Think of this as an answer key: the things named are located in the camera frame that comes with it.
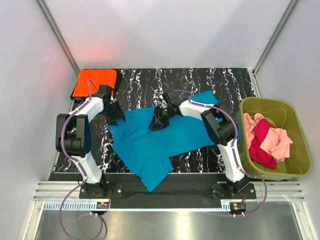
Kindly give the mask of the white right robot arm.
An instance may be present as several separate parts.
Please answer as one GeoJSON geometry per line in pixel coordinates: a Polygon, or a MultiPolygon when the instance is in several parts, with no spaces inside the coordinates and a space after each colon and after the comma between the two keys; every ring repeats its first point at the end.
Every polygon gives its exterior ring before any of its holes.
{"type": "Polygon", "coordinates": [[[162,94],[157,100],[148,129],[157,131],[170,125],[174,116],[192,117],[203,122],[209,139],[218,146],[226,176],[226,190],[232,198],[244,194],[249,184],[237,146],[238,128],[224,104],[206,104],[180,97],[178,90],[162,94]]]}

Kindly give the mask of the blue t shirt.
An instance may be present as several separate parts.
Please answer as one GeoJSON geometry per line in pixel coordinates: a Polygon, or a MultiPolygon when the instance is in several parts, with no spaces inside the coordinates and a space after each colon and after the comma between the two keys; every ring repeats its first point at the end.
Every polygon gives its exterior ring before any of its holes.
{"type": "MultiPolygon", "coordinates": [[[[219,104],[211,91],[189,97],[203,104],[219,104]]],[[[148,129],[156,106],[126,111],[125,121],[118,120],[118,125],[110,126],[114,152],[140,178],[148,192],[173,171],[170,157],[217,146],[208,137],[203,122],[193,117],[176,115],[169,119],[168,127],[148,129]]]]}

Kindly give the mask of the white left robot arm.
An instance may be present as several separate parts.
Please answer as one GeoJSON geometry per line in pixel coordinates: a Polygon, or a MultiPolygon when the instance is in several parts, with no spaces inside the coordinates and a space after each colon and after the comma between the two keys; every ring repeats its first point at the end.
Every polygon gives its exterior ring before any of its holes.
{"type": "Polygon", "coordinates": [[[55,148],[77,167],[82,175],[81,190],[103,198],[108,193],[107,180],[91,153],[92,134],[90,122],[102,114],[109,126],[117,120],[126,120],[119,103],[113,97],[114,89],[100,85],[98,92],[90,93],[85,101],[69,113],[56,118],[55,148]]]}

